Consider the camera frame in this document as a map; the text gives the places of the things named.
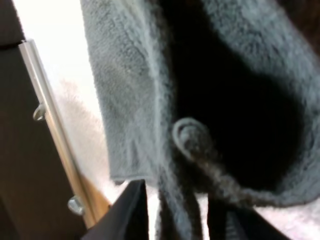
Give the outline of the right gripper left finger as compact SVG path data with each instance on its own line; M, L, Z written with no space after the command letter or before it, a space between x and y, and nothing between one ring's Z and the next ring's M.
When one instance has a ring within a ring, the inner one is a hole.
M131 181L109 211L82 239L148 240L149 216L145 181Z

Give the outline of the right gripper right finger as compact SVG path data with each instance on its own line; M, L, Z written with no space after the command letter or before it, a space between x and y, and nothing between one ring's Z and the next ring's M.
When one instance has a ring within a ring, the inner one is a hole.
M211 240L287 240L253 209L229 206L208 198L208 234Z

